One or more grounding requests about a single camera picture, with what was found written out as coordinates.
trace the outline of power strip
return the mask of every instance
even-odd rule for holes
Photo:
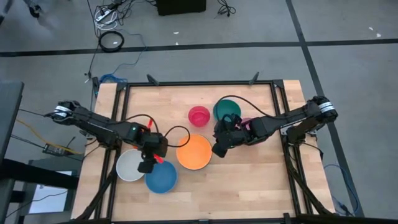
[[[98,18],[95,19],[96,22],[101,22],[105,17],[107,17],[109,14],[111,14],[114,11],[114,9],[107,9],[104,13],[104,15],[99,16]]]

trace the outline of black metal frame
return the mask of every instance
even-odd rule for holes
[[[162,83],[159,83],[159,86],[248,85],[248,84],[249,84],[248,81],[162,82]],[[280,114],[280,108],[279,108],[279,103],[278,103],[278,98],[277,98],[277,93],[276,93],[277,89],[280,90],[283,107],[284,107],[285,111],[289,110],[289,104],[287,102],[287,97],[286,97],[283,80],[259,80],[259,81],[256,81],[255,83],[253,83],[253,85],[269,85],[270,86],[272,101],[274,104],[276,114]],[[112,111],[113,119],[116,119],[116,115],[118,113],[118,105],[119,105],[121,90],[125,89],[123,107],[122,107],[122,112],[121,112],[121,120],[123,120],[123,119],[126,119],[126,115],[127,115],[130,88],[143,87],[143,86],[154,86],[154,84],[153,83],[118,83],[117,88],[116,88],[113,111]],[[281,138],[281,143],[282,143],[282,148],[284,151],[285,161],[290,160],[289,145],[287,145],[283,141],[282,138]],[[121,152],[121,149],[116,149],[114,162],[116,162],[117,159],[119,158],[120,152]],[[106,173],[108,171],[109,160],[110,160],[110,153],[111,153],[110,150],[106,150],[106,152],[105,152],[105,160],[103,162],[100,186],[103,184],[103,182],[106,178]],[[298,173],[299,173],[300,177],[305,181],[305,175],[304,175],[304,171],[303,171],[300,150],[298,147],[294,148],[294,154],[295,154],[295,158],[296,158],[296,165],[298,168]],[[294,205],[294,211],[297,216],[297,215],[302,214],[300,204],[299,204],[299,196],[297,195],[297,189],[296,189],[294,178],[291,175],[288,175],[288,176],[289,176],[290,191],[292,194],[292,202]],[[114,198],[116,195],[116,182],[117,182],[117,177],[115,177],[111,183],[111,190],[110,190],[109,199],[108,199],[108,209],[106,212],[106,218],[108,218],[108,219],[112,219]],[[311,206],[309,200],[306,198],[305,195],[303,195],[303,196],[304,196],[305,207],[306,207],[307,213],[313,214],[312,206]],[[95,211],[95,218],[100,218],[101,207],[102,207],[102,201],[98,204],[98,207]],[[289,222],[293,223],[294,221],[295,221],[294,218],[290,218],[289,214],[285,213],[284,217],[282,217],[282,218],[248,218],[248,219],[225,219],[225,220],[164,220],[164,221],[156,221],[156,222],[154,222],[154,221],[141,221],[141,222],[140,221],[131,221],[131,222],[112,222],[112,223],[120,223],[120,224],[128,224],[128,223],[209,223],[209,222],[211,222],[211,223],[289,223]]]

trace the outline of black box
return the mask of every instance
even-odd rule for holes
[[[156,6],[160,16],[203,12],[206,10],[206,0],[156,0]]]

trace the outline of black floor stripe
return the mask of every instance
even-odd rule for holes
[[[301,29],[301,25],[299,23],[299,19],[297,17],[297,14],[295,12],[295,9],[293,7],[292,4],[292,0],[286,0],[286,4],[287,7],[289,8],[289,12],[290,12],[290,16],[292,17],[293,20],[293,24],[294,24],[294,28],[296,30],[297,33],[297,37],[298,40],[300,42],[301,48],[303,50],[303,54],[305,57],[305,61],[307,63],[308,69],[310,70],[310,74],[311,74],[311,79],[312,82],[315,86],[315,90],[317,91],[318,95],[324,95],[321,83],[319,81],[319,77],[318,77],[318,73],[315,69],[315,66],[313,64],[313,60],[311,58],[311,54],[310,51],[308,50],[308,45],[305,41],[302,29]],[[333,147],[335,148],[335,152],[336,152],[336,157],[337,157],[337,161],[339,163],[339,165],[346,171],[347,176],[346,179],[344,179],[345,183],[346,183],[346,188],[348,191],[348,195],[349,195],[349,199],[351,201],[351,204],[353,207],[357,206],[358,203],[358,210],[356,212],[356,216],[357,217],[364,217],[364,213],[363,213],[363,209],[361,206],[361,203],[358,199],[358,201],[355,200],[354,195],[352,195],[349,191],[349,185],[351,186],[353,192],[355,195],[358,196],[357,192],[356,192],[356,188],[354,186],[354,182],[353,182],[353,178],[351,176],[351,172],[349,171],[349,167],[348,167],[348,163],[346,160],[346,157],[344,155],[344,151],[343,151],[343,147],[341,146],[341,142],[340,142],[340,138],[338,136],[337,133],[337,129],[334,123],[328,124],[328,128],[329,128],[329,132],[330,132],[330,137],[331,137],[331,141],[333,143]]]
[[[307,46],[344,46],[344,45],[371,45],[371,44],[398,44],[398,39],[380,40],[331,40],[331,41],[309,41]],[[300,42],[246,42],[246,43],[227,43],[227,44],[190,44],[190,45],[168,45],[152,46],[146,51],[166,51],[166,50],[201,50],[201,49],[233,49],[248,47],[301,47]],[[144,47],[124,47],[117,53],[141,52]],[[39,50],[23,52],[0,52],[0,57],[26,57],[26,56],[50,56],[50,55],[78,55],[93,54],[95,49],[76,49],[76,50]]]

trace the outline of orange bowl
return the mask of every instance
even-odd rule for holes
[[[180,144],[186,143],[188,136],[180,140]],[[177,159],[187,169],[198,170],[204,168],[211,159],[211,144],[199,134],[191,134],[188,144],[177,148]]]

